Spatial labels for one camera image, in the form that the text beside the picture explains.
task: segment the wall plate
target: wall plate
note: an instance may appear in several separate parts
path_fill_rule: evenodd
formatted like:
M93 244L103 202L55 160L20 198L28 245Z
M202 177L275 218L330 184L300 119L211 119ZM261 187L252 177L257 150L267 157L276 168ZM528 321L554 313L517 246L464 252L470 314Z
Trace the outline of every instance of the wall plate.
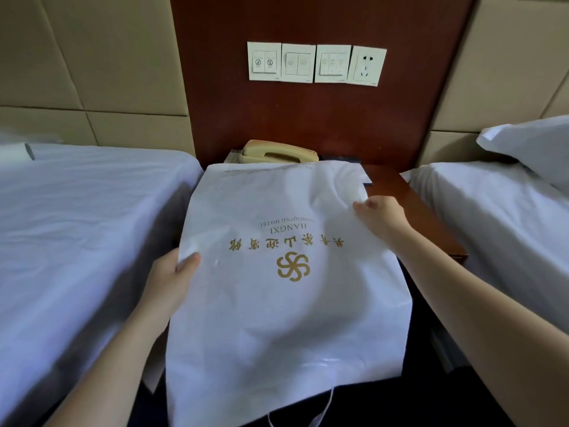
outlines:
M281 80L281 44L247 42L250 81Z
M316 51L316 45L283 43L281 81L311 83L314 77Z
M352 45L318 45L314 82L346 82L351 49Z
M354 46L348 71L348 83L377 87L387 49Z

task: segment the left hand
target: left hand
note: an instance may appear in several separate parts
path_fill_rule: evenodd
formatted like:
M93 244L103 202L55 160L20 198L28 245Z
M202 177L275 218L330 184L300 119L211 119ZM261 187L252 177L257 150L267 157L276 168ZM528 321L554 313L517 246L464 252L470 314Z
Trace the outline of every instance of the left hand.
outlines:
M184 301L201 260L201 255L195 252L178 265L178 249L174 249L154 261L133 315L142 318L157 333L156 337L166 329L170 317Z

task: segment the beige telephone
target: beige telephone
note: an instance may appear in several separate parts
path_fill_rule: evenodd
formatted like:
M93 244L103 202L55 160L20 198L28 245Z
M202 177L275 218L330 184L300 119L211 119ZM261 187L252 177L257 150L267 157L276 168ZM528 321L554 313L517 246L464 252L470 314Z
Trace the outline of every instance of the beige telephone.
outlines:
M305 163L319 160L316 151L294 145L251 139L239 154L239 163Z

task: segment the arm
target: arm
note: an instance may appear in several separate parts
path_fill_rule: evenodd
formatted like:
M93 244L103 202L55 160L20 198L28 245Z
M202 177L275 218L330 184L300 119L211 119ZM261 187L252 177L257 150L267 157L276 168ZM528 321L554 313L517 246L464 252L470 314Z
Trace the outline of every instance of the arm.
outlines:
M569 425L569 336L411 228L395 198L354 203L394 251L492 395L519 426Z
M175 249L154 262L138 306L46 427L126 426L148 353L184 300L200 255L177 261Z

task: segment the wooden nightstand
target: wooden nightstand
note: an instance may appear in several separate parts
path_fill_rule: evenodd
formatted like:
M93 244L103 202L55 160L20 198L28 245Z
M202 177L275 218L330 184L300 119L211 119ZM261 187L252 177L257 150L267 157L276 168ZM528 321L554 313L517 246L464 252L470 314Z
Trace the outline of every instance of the wooden nightstand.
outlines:
M413 228L440 247L451 258L460 264L464 262L468 253L394 168L364 164L364 169L373 182L373 186L366 187L369 196L395 197L405 210L405 215Z

